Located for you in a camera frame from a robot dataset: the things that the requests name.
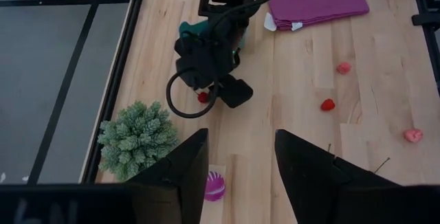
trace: purple cloth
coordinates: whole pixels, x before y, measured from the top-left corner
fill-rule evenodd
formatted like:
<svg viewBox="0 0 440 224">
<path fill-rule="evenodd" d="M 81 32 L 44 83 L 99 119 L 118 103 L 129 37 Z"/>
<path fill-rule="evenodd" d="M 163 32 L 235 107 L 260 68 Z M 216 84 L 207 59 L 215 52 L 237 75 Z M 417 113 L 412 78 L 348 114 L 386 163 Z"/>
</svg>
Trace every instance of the purple cloth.
<svg viewBox="0 0 440 224">
<path fill-rule="evenodd" d="M 280 30 L 296 22 L 308 26 L 370 11 L 365 0 L 270 0 L 269 8 Z"/>
</svg>

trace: purple striped ball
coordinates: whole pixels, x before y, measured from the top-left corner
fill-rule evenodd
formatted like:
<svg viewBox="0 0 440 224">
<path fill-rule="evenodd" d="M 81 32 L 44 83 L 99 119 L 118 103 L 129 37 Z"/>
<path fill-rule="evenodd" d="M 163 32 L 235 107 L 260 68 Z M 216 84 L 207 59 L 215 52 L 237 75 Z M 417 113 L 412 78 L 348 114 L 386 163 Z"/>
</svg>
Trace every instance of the purple striped ball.
<svg viewBox="0 0 440 224">
<path fill-rule="evenodd" d="M 210 171 L 206 182 L 205 200 L 218 201 L 225 195 L 225 179 L 218 173 Z"/>
</svg>

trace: wooden table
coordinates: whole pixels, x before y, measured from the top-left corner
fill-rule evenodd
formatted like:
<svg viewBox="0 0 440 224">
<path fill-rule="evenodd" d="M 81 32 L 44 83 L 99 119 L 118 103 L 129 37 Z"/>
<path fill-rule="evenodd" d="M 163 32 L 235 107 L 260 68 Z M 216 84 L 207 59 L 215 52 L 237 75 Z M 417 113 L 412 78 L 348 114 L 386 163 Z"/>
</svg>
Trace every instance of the wooden table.
<svg viewBox="0 0 440 224">
<path fill-rule="evenodd" d="M 390 157 L 378 175 L 397 183 L 440 183 L 440 101 L 422 29 L 410 21 L 415 0 L 367 1 L 367 15 L 297 32 L 263 28 L 263 5 L 233 71 L 254 89 L 253 98 L 236 109 L 217 101 L 196 120 L 171 115 L 181 140 L 209 128 L 210 163 L 226 167 L 223 223 L 294 223 L 274 155 L 278 128 L 324 149 L 332 144 L 332 153 L 367 170 Z M 167 107 L 178 27 L 204 19 L 198 6 L 199 0 L 144 0 L 115 111 L 135 100 Z M 341 62 L 352 64 L 348 75 L 335 72 Z M 182 111 L 204 107 L 180 80 L 172 95 Z M 323 113 L 327 98 L 337 107 Z M 406 142 L 408 128 L 423 130 L 423 141 Z M 98 181 L 114 178 L 104 173 Z"/>
</svg>

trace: artificial plant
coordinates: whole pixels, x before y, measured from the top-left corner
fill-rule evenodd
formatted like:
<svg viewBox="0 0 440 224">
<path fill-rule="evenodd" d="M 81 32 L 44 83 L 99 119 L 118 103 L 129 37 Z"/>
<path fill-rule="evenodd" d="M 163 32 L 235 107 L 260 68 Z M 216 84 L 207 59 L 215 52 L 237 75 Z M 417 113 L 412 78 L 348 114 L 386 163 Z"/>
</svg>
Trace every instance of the artificial plant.
<svg viewBox="0 0 440 224">
<path fill-rule="evenodd" d="M 176 129 L 161 111 L 159 102 L 147 107 L 142 102 L 119 112 L 116 121 L 104 121 L 98 143 L 102 161 L 99 168 L 109 170 L 118 181 L 125 181 L 165 157 L 177 144 Z"/>
</svg>

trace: white tag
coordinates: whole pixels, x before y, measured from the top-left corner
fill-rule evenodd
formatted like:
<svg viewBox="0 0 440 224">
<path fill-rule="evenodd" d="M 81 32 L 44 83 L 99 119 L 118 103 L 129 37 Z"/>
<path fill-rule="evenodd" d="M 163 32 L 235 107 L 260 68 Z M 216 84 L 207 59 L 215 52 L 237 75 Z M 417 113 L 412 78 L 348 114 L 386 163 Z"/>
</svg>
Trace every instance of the white tag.
<svg viewBox="0 0 440 224">
<path fill-rule="evenodd" d="M 291 30 L 295 32 L 296 30 L 303 27 L 303 22 L 296 22 L 291 24 Z"/>
<path fill-rule="evenodd" d="M 264 19 L 264 27 L 269 31 L 276 31 L 276 25 L 274 22 L 274 18 L 270 13 L 266 13 L 266 17 Z"/>
</svg>

